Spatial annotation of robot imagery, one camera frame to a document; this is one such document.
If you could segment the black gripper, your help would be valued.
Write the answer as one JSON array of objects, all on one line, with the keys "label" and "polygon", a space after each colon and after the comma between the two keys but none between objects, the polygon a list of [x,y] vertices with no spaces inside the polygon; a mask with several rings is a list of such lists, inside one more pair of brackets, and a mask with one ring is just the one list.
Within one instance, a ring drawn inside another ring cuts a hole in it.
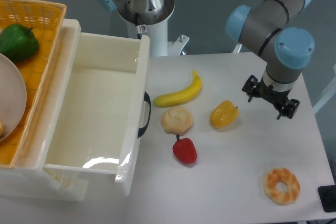
[{"label": "black gripper", "polygon": [[242,87],[242,92],[248,96],[248,102],[253,98],[261,97],[271,103],[279,112],[277,120],[281,117],[292,119],[300,105],[299,100],[288,99],[290,91],[275,91],[273,85],[266,86],[263,80],[259,82],[254,75],[251,75]]}]

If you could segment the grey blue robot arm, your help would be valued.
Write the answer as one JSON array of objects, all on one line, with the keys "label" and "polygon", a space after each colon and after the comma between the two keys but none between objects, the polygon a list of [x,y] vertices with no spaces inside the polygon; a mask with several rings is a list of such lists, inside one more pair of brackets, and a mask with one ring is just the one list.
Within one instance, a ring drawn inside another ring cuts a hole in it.
[{"label": "grey blue robot arm", "polygon": [[[149,36],[153,56],[177,56],[187,38],[169,42],[167,21],[174,12],[174,0],[97,0],[104,9],[117,10],[128,26],[130,37]],[[314,40],[301,28],[288,27],[311,0],[262,0],[255,8],[238,6],[230,14],[226,33],[266,62],[261,79],[250,76],[242,90],[249,99],[262,98],[271,103],[279,116],[292,118],[299,101],[288,98],[314,51]]]}]

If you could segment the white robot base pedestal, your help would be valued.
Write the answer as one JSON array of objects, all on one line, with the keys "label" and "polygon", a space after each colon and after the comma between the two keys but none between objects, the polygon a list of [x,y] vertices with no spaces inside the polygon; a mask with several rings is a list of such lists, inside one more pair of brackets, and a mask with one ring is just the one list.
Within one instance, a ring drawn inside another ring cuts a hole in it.
[{"label": "white robot base pedestal", "polygon": [[128,0],[118,12],[130,38],[149,37],[150,56],[180,56],[190,38],[181,34],[175,41],[168,40],[168,21],[174,9],[174,0]]}]

